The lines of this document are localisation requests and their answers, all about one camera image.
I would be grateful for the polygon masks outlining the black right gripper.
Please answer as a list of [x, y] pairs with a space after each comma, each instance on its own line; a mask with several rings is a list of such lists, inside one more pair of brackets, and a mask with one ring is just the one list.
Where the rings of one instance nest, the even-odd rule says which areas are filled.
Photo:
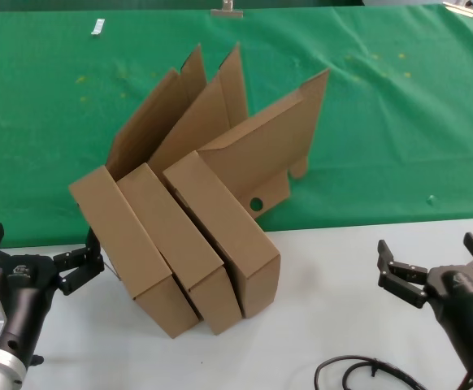
[[[471, 232], [463, 244], [473, 257]], [[460, 361], [473, 372], [473, 260], [467, 266], [434, 267], [427, 276], [427, 268], [397, 262], [384, 240], [377, 251], [378, 285], [416, 308], [427, 301]]]

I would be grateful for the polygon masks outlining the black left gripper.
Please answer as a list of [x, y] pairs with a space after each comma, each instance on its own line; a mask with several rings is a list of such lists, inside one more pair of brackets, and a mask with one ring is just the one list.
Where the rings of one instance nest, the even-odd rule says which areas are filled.
[[[4, 228], [0, 223], [0, 244]], [[54, 293], [68, 296], [103, 272], [101, 246], [89, 229], [85, 246], [53, 257], [0, 253], [6, 282], [4, 310], [7, 317], [0, 349], [30, 367], [41, 329]]]

